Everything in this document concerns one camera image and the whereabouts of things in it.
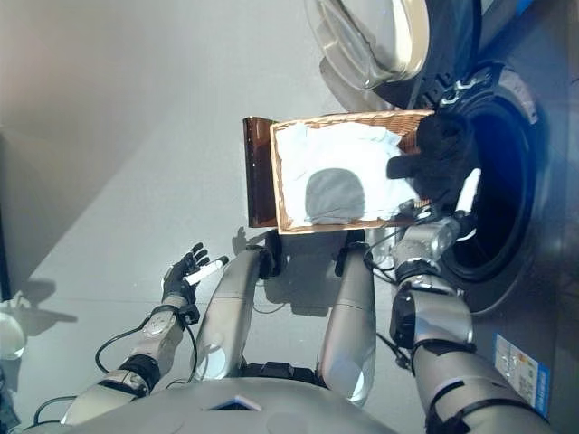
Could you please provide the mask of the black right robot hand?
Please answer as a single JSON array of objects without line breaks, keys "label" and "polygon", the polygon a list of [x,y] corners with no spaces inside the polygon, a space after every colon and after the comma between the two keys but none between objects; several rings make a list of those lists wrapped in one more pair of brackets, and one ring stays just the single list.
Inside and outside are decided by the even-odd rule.
[{"label": "black right robot hand", "polygon": [[465,178],[460,190],[453,214],[453,219],[459,224],[456,241],[466,241],[476,234],[477,217],[473,207],[478,195],[480,177],[481,169],[474,168]]}]

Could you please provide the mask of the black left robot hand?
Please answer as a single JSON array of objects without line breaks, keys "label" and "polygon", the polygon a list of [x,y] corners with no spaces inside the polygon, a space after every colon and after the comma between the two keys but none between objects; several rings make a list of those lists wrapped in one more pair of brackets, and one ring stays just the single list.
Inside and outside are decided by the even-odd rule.
[{"label": "black left robot hand", "polygon": [[187,303],[193,304],[198,284],[223,269],[228,263],[227,256],[211,259],[203,243],[196,243],[183,258],[171,265],[162,277],[162,300],[181,297]]}]

